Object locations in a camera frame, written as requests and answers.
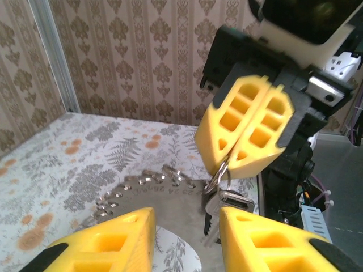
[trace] robotic arm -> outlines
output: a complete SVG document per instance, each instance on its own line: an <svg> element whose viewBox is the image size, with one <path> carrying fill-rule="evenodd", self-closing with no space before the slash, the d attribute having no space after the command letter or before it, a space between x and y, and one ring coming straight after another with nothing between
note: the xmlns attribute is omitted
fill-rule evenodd
<svg viewBox="0 0 363 272"><path fill-rule="evenodd" d="M225 156L233 178L261 172L260 215L303 228L297 187L309 190L314 169L307 139L352 97L347 81L361 66L363 3L265 0L256 8L249 2L261 21L258 39L226 26L218 29L200 84L216 95L196 142L211 175ZM251 83L251 76L258 81ZM241 79L249 83L235 85ZM264 88L278 87L289 101L256 101ZM284 123L281 116L289 107L293 113ZM264 117L257 120L257 115ZM239 130L243 122L248 125ZM212 148L205 147L205 139Z"/></svg>

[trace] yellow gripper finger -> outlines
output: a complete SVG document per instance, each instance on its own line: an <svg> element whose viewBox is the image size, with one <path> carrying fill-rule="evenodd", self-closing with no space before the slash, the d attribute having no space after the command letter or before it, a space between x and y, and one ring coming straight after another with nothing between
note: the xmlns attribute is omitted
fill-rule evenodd
<svg viewBox="0 0 363 272"><path fill-rule="evenodd" d="M226 272L338 271L311 243L325 238L250 212L221 208L220 235Z"/></svg>
<svg viewBox="0 0 363 272"><path fill-rule="evenodd" d="M255 176L285 150L276 142L294 108L283 90L282 85L272 86L266 76L244 76L218 108L213 102L208 106L195 141L211 175L229 156L232 179Z"/></svg>
<svg viewBox="0 0 363 272"><path fill-rule="evenodd" d="M148 272L155 229L154 209L139 209L53 242L22 271Z"/></svg>

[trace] circular saw blade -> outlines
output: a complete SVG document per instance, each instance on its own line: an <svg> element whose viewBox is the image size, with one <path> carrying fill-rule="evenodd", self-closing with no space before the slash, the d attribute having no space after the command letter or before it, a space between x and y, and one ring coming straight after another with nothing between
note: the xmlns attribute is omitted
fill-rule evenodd
<svg viewBox="0 0 363 272"><path fill-rule="evenodd" d="M147 182L137 179L125 181L97 200L99 210L93 214L91 221L83 222L83 225L91 226L137 209L153 207L157 225L187 242L198 254L203 271L224 271L221 245L206 248L202 243L206 181L193 180L195 186L183 180L176 186L171 178L159 182L154 178Z"/></svg>

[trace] patterned wallpaper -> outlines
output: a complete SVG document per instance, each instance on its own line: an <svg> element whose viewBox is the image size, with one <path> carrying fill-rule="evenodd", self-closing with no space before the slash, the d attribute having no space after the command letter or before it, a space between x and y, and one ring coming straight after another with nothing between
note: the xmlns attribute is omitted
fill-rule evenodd
<svg viewBox="0 0 363 272"><path fill-rule="evenodd" d="M222 24L252 31L244 0L50 0L84 113L198 124Z"/></svg>
<svg viewBox="0 0 363 272"><path fill-rule="evenodd" d="M0 2L0 158L64 113L28 2Z"/></svg>

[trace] floral tablecloth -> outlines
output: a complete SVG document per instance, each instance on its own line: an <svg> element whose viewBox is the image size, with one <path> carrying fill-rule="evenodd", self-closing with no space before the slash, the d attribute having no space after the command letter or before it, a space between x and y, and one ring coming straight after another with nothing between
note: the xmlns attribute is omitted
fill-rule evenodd
<svg viewBox="0 0 363 272"><path fill-rule="evenodd" d="M169 164L207 179L192 126L67 113L0 161L0 271L19 271L95 210L95 198L143 169ZM235 181L257 203L253 179ZM159 228L154 271L201 271L194 250ZM177 254L167 252L179 250Z"/></svg>

